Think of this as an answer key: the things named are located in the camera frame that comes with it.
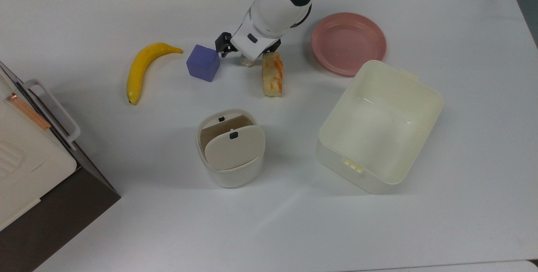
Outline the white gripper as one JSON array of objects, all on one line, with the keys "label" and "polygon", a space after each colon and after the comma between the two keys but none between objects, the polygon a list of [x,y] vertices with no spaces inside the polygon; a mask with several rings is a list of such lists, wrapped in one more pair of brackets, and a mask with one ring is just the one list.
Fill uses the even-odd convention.
[{"label": "white gripper", "polygon": [[261,54],[276,52],[281,45],[282,26],[269,23],[257,14],[247,13],[240,27],[231,35],[223,32],[215,40],[215,50],[225,58],[234,52],[234,47],[249,60],[257,59]]}]

